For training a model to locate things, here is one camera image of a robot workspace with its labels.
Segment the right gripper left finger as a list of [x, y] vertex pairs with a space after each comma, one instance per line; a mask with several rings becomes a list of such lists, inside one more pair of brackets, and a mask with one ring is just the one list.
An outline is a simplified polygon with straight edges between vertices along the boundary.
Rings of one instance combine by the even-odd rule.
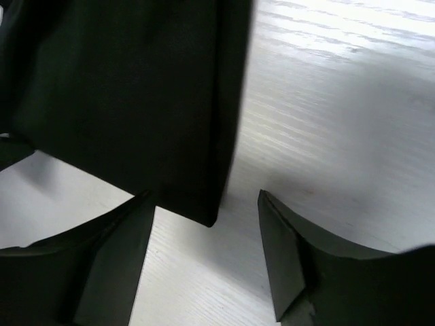
[[2, 325], [128, 325], [156, 201], [143, 192], [27, 247], [1, 250]]

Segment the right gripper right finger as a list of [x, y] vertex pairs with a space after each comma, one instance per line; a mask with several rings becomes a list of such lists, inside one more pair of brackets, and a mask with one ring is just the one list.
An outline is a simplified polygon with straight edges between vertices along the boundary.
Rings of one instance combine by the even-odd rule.
[[258, 214], [277, 322], [433, 325], [434, 246], [401, 253], [346, 240], [261, 190]]

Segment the black t-shirt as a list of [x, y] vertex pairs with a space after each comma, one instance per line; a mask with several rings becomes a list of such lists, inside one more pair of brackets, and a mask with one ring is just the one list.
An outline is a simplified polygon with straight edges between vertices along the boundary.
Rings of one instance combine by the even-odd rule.
[[1, 6], [1, 131], [212, 226], [232, 163], [253, 3]]

